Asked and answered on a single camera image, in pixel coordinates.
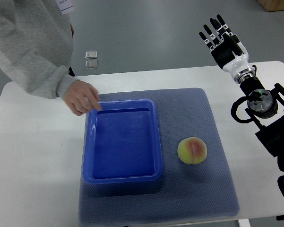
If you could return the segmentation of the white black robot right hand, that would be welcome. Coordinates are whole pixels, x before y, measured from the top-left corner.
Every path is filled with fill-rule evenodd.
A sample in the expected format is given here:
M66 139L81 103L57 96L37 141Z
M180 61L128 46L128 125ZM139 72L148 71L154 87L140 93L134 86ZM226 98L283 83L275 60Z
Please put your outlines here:
M249 54L232 32L221 15L211 18L212 31L208 25L203 25L204 32L199 36L204 41L217 65L229 73L235 83L241 84L246 79L256 75L256 67L249 63Z

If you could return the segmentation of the person's bare hand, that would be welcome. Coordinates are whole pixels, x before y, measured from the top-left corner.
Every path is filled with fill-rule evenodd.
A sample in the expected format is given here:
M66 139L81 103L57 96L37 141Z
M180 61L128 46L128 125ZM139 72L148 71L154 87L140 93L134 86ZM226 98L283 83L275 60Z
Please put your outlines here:
M102 110L98 91L89 83L77 80L66 91L63 101L73 114L81 116L93 109Z

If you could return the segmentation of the grey sweater forearm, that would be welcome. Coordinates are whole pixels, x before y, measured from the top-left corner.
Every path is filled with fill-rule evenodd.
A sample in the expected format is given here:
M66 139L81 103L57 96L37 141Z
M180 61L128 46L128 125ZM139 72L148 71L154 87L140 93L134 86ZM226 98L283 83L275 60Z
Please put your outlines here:
M54 0L0 0L0 69L28 94L63 97L73 37L69 16Z

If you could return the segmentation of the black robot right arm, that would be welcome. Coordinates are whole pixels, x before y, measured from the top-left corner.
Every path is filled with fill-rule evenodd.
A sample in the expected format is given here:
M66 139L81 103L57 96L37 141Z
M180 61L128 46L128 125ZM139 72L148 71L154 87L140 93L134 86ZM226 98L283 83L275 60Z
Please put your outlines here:
M277 159L279 170L284 172L284 114L268 126L260 122L260 119L275 116L279 105L284 107L284 87L276 83L273 89L265 89L256 72L257 67L252 65L235 75L234 81L240 85L244 96L233 103L231 116L238 123L254 122L257 125L256 137Z

